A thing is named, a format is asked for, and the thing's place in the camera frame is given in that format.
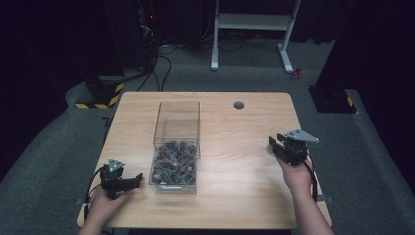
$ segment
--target white stand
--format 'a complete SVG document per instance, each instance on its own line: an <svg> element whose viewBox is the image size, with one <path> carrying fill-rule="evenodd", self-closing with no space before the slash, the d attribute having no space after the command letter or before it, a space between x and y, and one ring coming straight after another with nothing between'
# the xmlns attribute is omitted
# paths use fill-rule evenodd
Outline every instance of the white stand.
<svg viewBox="0 0 415 235"><path fill-rule="evenodd" d="M237 28L237 29L263 29L263 30L280 30L286 31L283 44L278 44L284 68L287 73L292 73L290 59L287 54L287 45L290 41L291 32L296 22L297 12L299 11L301 0L296 0L292 13L288 16L271 16L271 15L248 15L248 14L219 14L219 0L216 0L215 18L214 18L214 37L211 52L211 69L219 69L219 49L218 33L220 28Z"/></svg>

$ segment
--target transparent container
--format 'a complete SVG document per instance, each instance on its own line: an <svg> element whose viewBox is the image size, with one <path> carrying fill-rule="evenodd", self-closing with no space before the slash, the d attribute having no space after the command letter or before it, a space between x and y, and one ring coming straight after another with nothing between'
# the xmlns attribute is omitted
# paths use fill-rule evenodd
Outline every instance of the transparent container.
<svg viewBox="0 0 415 235"><path fill-rule="evenodd" d="M200 103L161 102L149 184L157 193L196 194Z"/></svg>

